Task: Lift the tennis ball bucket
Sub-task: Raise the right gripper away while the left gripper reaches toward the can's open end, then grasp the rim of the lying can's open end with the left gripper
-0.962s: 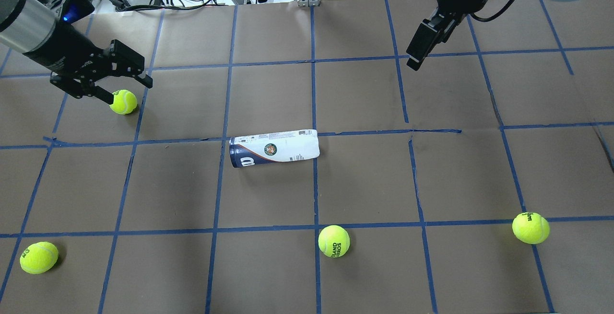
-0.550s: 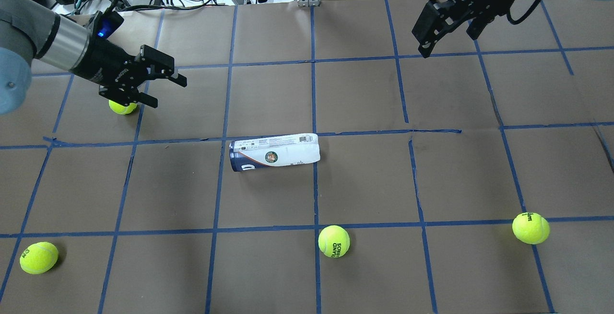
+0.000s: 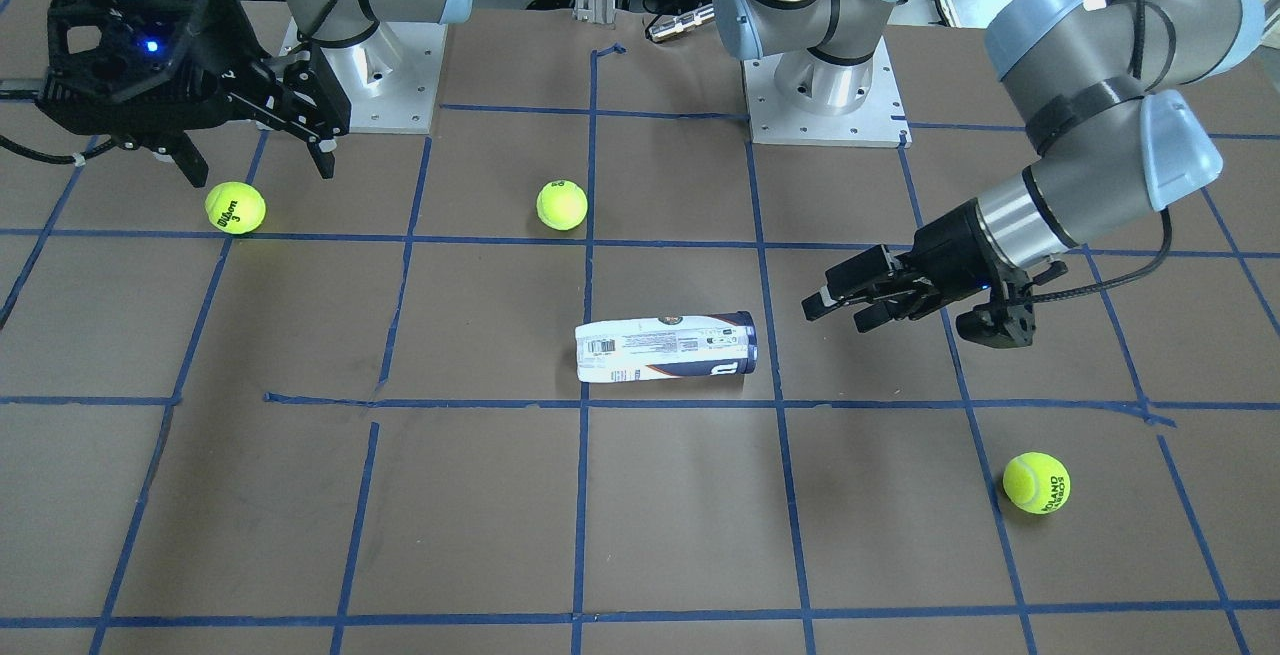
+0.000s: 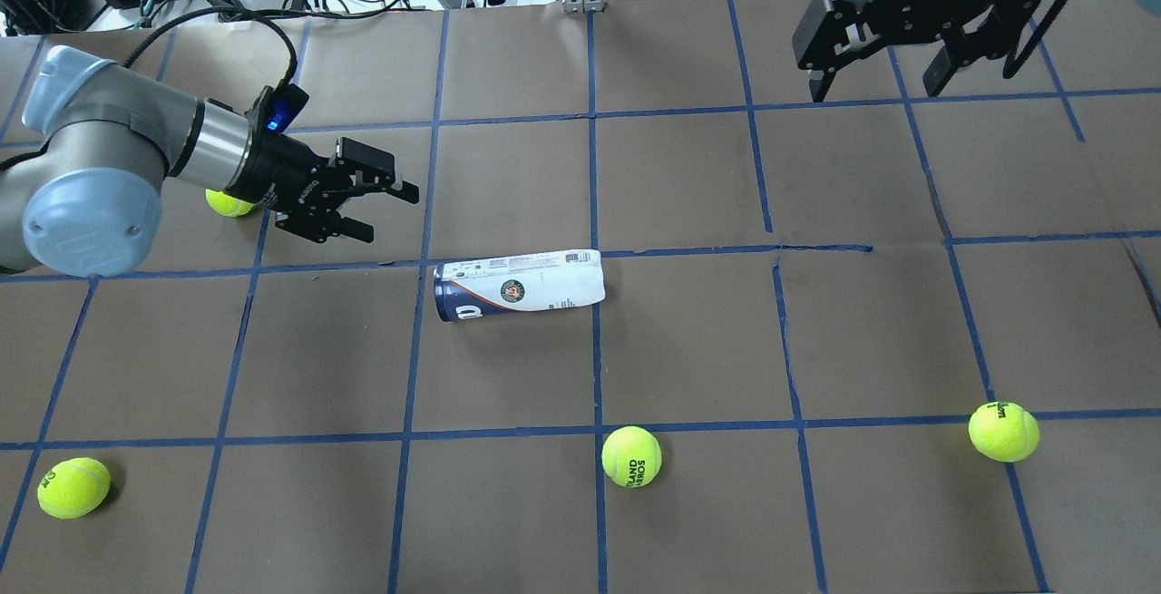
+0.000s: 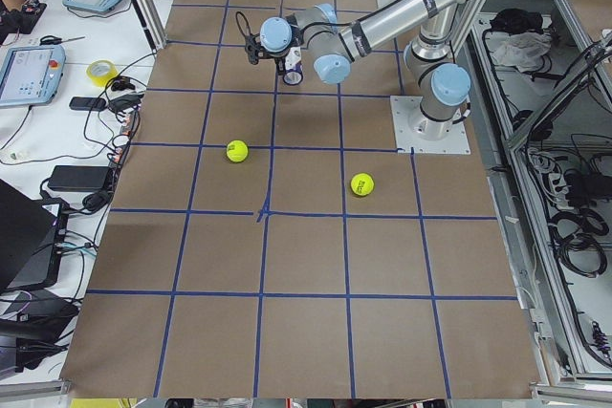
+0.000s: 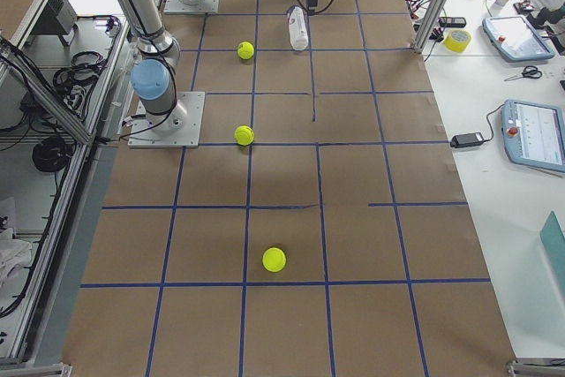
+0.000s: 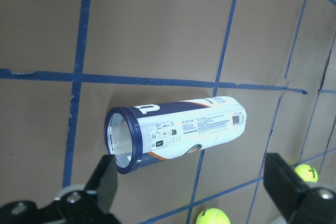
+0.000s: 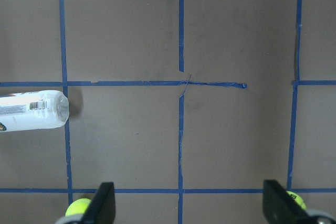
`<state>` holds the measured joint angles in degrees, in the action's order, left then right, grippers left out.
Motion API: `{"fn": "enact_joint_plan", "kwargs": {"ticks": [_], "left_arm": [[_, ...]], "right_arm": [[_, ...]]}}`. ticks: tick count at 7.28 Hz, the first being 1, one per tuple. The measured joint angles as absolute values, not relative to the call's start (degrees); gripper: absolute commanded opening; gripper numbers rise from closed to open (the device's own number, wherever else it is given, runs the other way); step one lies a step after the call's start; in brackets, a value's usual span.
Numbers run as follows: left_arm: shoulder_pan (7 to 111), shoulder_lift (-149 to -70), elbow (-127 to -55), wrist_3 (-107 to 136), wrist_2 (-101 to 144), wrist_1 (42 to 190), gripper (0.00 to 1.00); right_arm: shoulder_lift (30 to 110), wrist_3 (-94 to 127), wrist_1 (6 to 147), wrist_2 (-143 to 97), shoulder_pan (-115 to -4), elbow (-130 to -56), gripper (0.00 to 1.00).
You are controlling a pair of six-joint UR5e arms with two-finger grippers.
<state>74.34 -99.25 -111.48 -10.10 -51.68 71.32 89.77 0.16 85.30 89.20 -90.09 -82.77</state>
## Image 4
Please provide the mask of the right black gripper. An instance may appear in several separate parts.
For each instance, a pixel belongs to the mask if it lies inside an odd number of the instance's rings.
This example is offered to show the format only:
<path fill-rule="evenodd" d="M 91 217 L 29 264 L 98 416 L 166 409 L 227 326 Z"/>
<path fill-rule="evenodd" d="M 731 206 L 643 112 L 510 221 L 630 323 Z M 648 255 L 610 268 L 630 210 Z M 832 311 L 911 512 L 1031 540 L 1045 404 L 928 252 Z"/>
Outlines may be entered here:
<path fill-rule="evenodd" d="M 796 68 L 808 72 L 812 102 L 824 102 L 841 70 L 892 45 L 942 41 L 923 74 L 937 97 L 954 74 L 980 58 L 1003 58 L 1002 77 L 1023 68 L 1034 49 L 1021 48 L 1041 0 L 810 0 L 795 32 Z"/>

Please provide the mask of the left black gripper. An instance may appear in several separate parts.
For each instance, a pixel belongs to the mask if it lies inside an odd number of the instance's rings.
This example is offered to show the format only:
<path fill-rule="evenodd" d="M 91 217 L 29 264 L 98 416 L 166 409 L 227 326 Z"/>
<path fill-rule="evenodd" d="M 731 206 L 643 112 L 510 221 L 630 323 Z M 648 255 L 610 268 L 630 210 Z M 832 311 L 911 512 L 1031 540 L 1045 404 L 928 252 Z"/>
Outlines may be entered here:
<path fill-rule="evenodd" d="M 349 238 L 373 242 L 375 230 L 342 217 L 351 198 L 373 193 L 418 204 L 418 184 L 402 178 L 395 155 L 349 138 L 339 138 L 336 155 L 313 153 L 286 135 L 260 130 L 250 140 L 229 196 L 273 210 L 275 227 L 311 242 Z"/>

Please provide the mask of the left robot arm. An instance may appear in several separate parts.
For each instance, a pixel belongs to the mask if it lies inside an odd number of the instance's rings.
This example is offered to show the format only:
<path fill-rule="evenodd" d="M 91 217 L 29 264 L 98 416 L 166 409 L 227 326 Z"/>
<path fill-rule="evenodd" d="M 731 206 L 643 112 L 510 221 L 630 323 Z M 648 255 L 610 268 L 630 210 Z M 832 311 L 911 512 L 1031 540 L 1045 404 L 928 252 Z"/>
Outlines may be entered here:
<path fill-rule="evenodd" d="M 317 155 L 289 138 L 307 99 L 282 82 L 236 113 L 108 58 L 50 49 L 22 116 L 42 144 L 3 160 L 3 275 L 39 265 L 79 278 L 134 271 L 161 225 L 170 178 L 265 207 L 307 241 L 373 242 L 373 226 L 342 215 L 346 202 L 381 193 L 417 204 L 419 188 L 388 151 L 339 138 Z"/>

